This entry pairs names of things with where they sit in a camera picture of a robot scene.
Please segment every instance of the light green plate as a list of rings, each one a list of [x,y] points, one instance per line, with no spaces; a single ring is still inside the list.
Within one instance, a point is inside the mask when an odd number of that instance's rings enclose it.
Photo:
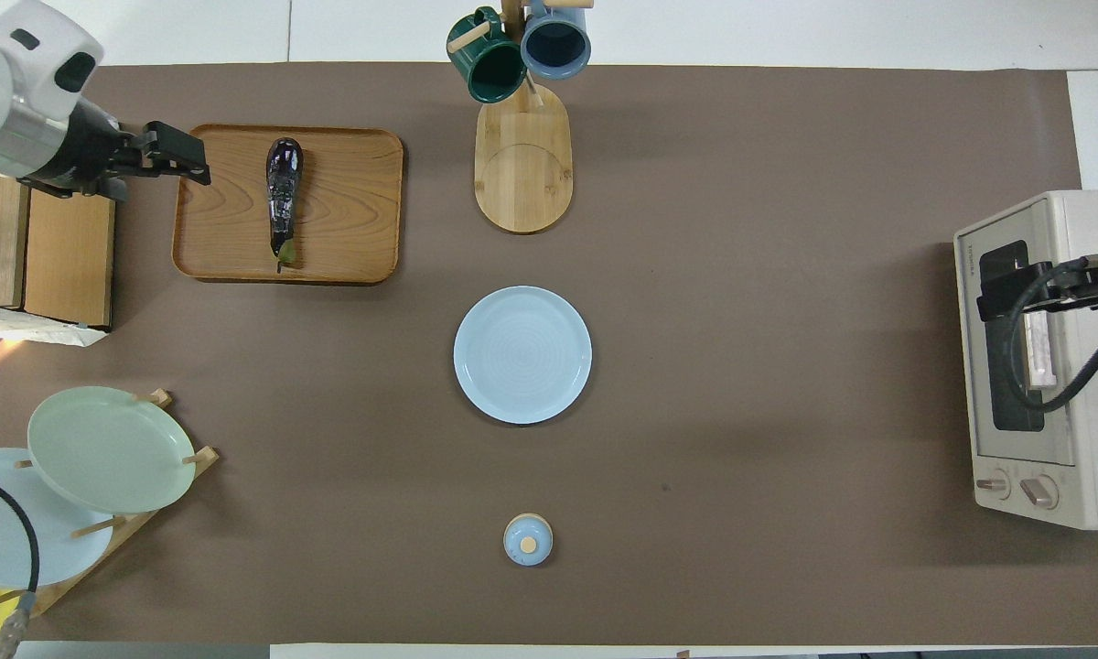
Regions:
[[[179,423],[152,402],[105,387],[54,393],[30,418],[30,453],[59,495],[110,514],[163,509],[195,476]]]

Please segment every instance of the green mug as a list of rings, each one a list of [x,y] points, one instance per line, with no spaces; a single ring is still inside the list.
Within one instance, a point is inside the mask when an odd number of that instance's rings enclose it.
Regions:
[[[469,83],[469,93],[481,103],[496,103],[508,99],[525,82],[525,62],[520,45],[504,34],[500,13],[493,8],[479,8],[472,15],[463,16],[447,34],[447,41],[462,36],[477,25],[488,23],[490,30],[448,57],[456,64]]]

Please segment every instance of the black cable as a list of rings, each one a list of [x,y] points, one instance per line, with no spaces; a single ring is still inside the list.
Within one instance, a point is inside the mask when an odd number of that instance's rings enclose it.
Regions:
[[[1017,343],[1017,330],[1021,324],[1021,314],[1024,312],[1024,306],[1030,303],[1037,294],[1039,289],[1049,283],[1052,279],[1067,273],[1067,272],[1082,272],[1088,266],[1088,261],[1085,258],[1078,258],[1073,260],[1067,260],[1058,266],[1053,267],[1050,271],[1046,271],[1041,277],[1033,280],[1028,288],[1021,293],[1017,299],[1017,303],[1012,304],[1012,309],[1008,312],[1008,340],[1005,343],[1005,365],[1009,375],[1008,391],[1012,393],[1013,399],[1017,399],[1018,403],[1026,407],[1027,410],[1033,410],[1034,412],[1047,413],[1053,410],[1060,410],[1064,407],[1065,404],[1076,396],[1077,393],[1085,388],[1085,384],[1089,382],[1094,375],[1098,371],[1098,349],[1094,350],[1094,354],[1089,356],[1089,359],[1085,361],[1082,366],[1082,371],[1073,377],[1073,380],[1065,386],[1065,388],[1054,398],[1045,402],[1033,402],[1030,401],[1030,396],[1027,395],[1024,386],[1021,383],[1020,376],[1017,375],[1017,365],[1013,364],[1015,344]]]
[[[21,504],[16,503],[13,495],[5,492],[3,488],[0,487],[0,498],[4,500],[4,503],[13,510],[16,514],[21,525],[24,526],[24,534],[30,538],[30,588],[26,590],[29,592],[36,592],[37,581],[41,579],[41,548],[37,546],[36,532],[33,529],[33,523],[30,522],[30,516],[25,513],[25,510],[21,507]]]

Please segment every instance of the small blue lid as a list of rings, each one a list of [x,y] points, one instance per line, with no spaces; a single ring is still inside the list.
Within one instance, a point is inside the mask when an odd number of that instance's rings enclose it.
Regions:
[[[522,513],[504,529],[504,554],[513,563],[526,568],[538,566],[552,551],[552,529],[539,514]]]

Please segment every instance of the mug handle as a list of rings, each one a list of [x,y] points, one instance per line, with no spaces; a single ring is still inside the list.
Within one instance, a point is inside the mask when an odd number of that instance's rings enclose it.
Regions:
[[[474,13],[474,21],[478,25],[483,25],[488,21],[488,38],[500,38],[504,36],[504,23],[500,20],[500,13],[493,8],[479,8]]]

